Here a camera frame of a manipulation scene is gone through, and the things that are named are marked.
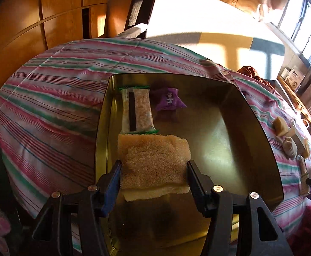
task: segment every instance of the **striped tablecloth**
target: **striped tablecloth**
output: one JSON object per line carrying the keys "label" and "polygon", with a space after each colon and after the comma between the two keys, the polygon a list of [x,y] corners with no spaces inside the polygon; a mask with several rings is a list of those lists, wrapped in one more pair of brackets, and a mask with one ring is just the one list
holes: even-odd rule
{"label": "striped tablecloth", "polygon": [[[55,190],[81,191],[94,181],[100,108],[110,75],[160,72],[204,76],[235,84],[273,149],[284,201],[274,211],[288,236],[311,201],[299,196],[300,169],[274,137],[273,120],[295,114],[274,90],[216,65],[188,49],[146,39],[98,38],[45,51],[19,68],[0,89],[0,147],[14,194],[35,217]],[[311,137],[300,117],[299,132]],[[306,160],[311,165],[311,156]],[[73,230],[77,245],[77,230]]]}

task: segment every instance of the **purple packet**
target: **purple packet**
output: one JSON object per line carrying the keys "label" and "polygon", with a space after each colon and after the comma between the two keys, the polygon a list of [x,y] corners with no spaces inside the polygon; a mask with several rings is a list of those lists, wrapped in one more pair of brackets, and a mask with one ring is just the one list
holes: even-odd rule
{"label": "purple packet", "polygon": [[178,97],[178,89],[176,88],[162,88],[152,91],[152,94],[158,97],[159,103],[155,107],[157,112],[186,108],[186,105]]}

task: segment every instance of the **brown cloth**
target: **brown cloth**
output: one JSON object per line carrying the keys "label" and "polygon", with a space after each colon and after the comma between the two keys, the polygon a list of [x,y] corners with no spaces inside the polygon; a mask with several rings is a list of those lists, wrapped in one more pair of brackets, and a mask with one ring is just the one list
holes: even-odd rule
{"label": "brown cloth", "polygon": [[274,89],[269,82],[267,82],[266,80],[262,79],[259,76],[259,74],[257,73],[257,71],[255,70],[254,67],[251,67],[251,66],[248,66],[248,65],[242,66],[241,69],[238,70],[238,73],[241,73],[241,74],[246,75],[246,76],[248,76],[250,78],[253,78],[253,79],[259,81],[260,83],[263,83],[266,86],[270,87],[271,89]]}

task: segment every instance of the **metal bolt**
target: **metal bolt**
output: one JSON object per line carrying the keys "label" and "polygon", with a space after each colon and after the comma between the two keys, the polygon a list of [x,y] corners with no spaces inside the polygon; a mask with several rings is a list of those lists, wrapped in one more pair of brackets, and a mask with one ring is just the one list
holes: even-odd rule
{"label": "metal bolt", "polygon": [[61,196],[61,193],[59,191],[54,191],[52,194],[51,194],[51,197],[52,198],[59,198]]}
{"label": "metal bolt", "polygon": [[88,187],[89,191],[96,191],[97,190],[97,185],[91,185]]}
{"label": "metal bolt", "polygon": [[213,189],[214,189],[214,191],[216,191],[216,192],[221,192],[221,191],[223,191],[223,187],[222,187],[222,186],[219,186],[219,185],[215,185],[215,186],[213,187]]}
{"label": "metal bolt", "polygon": [[251,193],[250,193],[250,197],[253,198],[253,199],[257,199],[257,198],[259,198],[260,196],[259,196],[259,194],[258,194],[257,192],[251,192]]}

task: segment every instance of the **gold tray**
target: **gold tray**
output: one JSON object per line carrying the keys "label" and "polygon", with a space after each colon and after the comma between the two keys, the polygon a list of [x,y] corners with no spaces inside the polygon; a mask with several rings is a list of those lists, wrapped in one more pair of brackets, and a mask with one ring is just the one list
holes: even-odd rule
{"label": "gold tray", "polygon": [[[231,193],[259,193],[273,211],[283,200],[279,170],[267,137],[238,89],[208,78],[160,73],[112,75],[100,114],[95,176],[109,172],[118,159],[124,86],[173,87],[187,108],[177,110],[177,122],[157,121],[161,135],[189,142],[191,159],[202,174]],[[126,202],[121,194],[109,217],[102,219],[111,255],[199,255],[210,219],[196,209],[191,192]],[[232,240],[237,238],[234,216]]]}

